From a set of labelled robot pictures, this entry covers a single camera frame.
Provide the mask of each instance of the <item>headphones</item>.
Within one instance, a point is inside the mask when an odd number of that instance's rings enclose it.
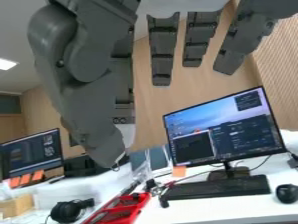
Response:
[[[51,211],[51,218],[59,223],[74,223],[85,213],[88,207],[95,206],[95,199],[85,201],[74,200],[70,202],[59,202]]]

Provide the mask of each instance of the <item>ceiling light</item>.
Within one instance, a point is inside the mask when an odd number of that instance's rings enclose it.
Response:
[[[0,58],[0,70],[7,71],[7,70],[10,70],[11,68],[14,68],[16,65],[18,65],[16,62],[14,62],[14,61],[8,61],[8,60]]]

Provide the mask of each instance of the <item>computer mouse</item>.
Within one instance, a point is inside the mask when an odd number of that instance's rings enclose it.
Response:
[[[298,200],[298,186],[285,184],[277,187],[277,198],[285,204],[292,204]]]

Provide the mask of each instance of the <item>desktop wallpaper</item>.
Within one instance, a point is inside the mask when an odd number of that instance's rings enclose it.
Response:
[[[261,104],[257,103],[256,106],[240,111],[236,98],[249,93],[258,93]],[[175,138],[196,131],[205,131],[225,122],[236,122],[260,115],[270,115],[262,88],[171,114],[165,116],[165,124],[169,137]]]

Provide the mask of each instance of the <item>monitor stand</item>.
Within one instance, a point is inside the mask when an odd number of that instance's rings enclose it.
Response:
[[[229,162],[224,162],[224,166],[225,169],[211,172],[208,181],[250,176],[249,167],[241,166],[234,168]]]

